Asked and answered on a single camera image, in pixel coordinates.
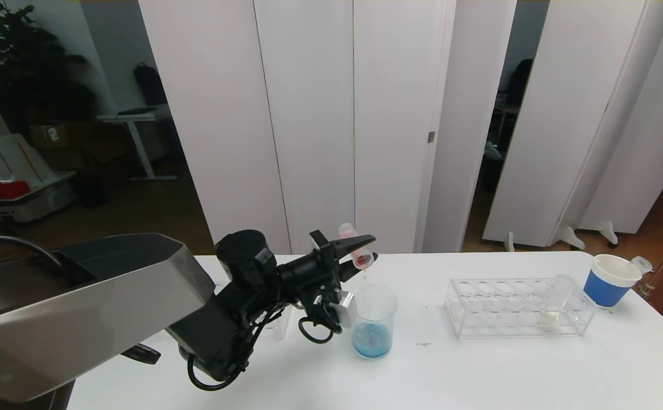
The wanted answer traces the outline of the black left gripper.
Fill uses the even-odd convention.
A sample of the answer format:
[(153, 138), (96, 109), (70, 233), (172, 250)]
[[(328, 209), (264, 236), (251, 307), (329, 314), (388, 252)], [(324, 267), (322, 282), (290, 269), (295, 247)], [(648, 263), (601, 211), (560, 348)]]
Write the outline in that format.
[(277, 305), (298, 305), (308, 318), (339, 318), (333, 304), (339, 302), (336, 259), (347, 255), (351, 260), (339, 265), (339, 280), (347, 282), (378, 259), (368, 246), (373, 235), (360, 235), (329, 241), (319, 231), (311, 232), (311, 252), (278, 265), (280, 296)]

